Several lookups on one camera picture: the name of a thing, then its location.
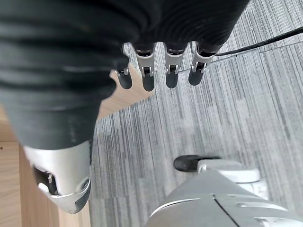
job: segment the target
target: robotic hand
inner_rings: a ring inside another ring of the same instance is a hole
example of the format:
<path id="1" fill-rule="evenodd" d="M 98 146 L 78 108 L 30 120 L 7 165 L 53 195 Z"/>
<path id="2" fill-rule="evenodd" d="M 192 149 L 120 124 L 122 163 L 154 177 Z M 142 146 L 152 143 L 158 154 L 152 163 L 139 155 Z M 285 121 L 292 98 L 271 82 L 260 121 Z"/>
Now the robotic hand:
<path id="1" fill-rule="evenodd" d="M 268 201 L 258 169 L 230 160 L 200 160 L 198 176 L 174 190 L 147 227 L 303 227 L 300 218 Z"/>
<path id="2" fill-rule="evenodd" d="M 154 88 L 154 47 L 166 46 L 167 86 L 177 84 L 188 42 L 197 85 L 249 0 L 2 0 L 0 102 L 44 194 L 69 213 L 90 191 L 91 141 L 101 101 L 131 86 L 134 46 L 143 86 Z"/>

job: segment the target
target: wooden panel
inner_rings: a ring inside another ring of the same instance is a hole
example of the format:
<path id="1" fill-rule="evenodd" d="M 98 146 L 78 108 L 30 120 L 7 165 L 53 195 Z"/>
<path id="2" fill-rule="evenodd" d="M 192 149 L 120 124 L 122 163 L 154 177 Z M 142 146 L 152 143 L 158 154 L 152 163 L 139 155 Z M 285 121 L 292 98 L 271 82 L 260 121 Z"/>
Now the wooden panel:
<path id="1" fill-rule="evenodd" d="M 19 156 L 22 227 L 58 227 L 58 208 L 36 186 L 22 146 Z"/>
<path id="2" fill-rule="evenodd" d="M 0 142 L 17 142 L 17 138 L 11 129 L 4 110 L 0 107 Z"/>
<path id="3" fill-rule="evenodd" d="M 21 227 L 19 148 L 0 142 L 0 227 Z"/>

